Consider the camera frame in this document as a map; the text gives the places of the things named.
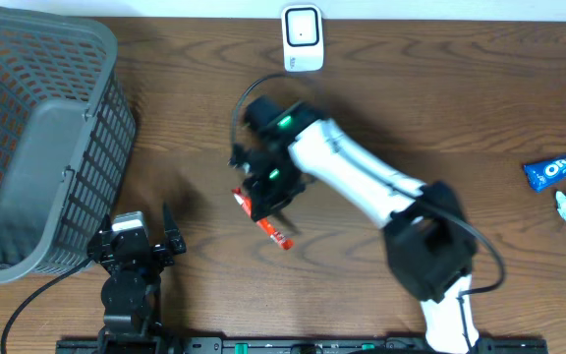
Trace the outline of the blue Oreo cookie pack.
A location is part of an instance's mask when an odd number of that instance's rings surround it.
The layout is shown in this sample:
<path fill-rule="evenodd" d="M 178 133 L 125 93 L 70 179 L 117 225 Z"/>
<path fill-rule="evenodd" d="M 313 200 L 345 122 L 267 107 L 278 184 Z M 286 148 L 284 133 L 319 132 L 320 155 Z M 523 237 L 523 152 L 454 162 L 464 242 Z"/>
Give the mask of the blue Oreo cookie pack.
<path fill-rule="evenodd" d="M 541 192 L 566 178 L 566 154 L 523 166 L 530 187 Z"/>

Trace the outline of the red Nescafe stick sachet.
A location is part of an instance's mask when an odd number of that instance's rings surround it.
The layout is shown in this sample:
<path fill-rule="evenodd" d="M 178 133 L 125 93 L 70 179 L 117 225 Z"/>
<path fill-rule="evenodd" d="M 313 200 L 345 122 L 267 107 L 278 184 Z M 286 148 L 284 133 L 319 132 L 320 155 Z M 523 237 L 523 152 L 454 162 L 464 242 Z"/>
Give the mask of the red Nescafe stick sachet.
<path fill-rule="evenodd" d="M 240 205 L 243 211 L 252 216 L 252 200 L 245 196 L 240 188 L 232 190 L 232 194 L 236 202 Z M 265 217 L 255 222 L 255 224 L 267 234 L 267 236 L 283 250 L 290 250 L 294 246 L 294 242 L 287 238 L 283 233 L 276 229 L 276 227 Z"/>

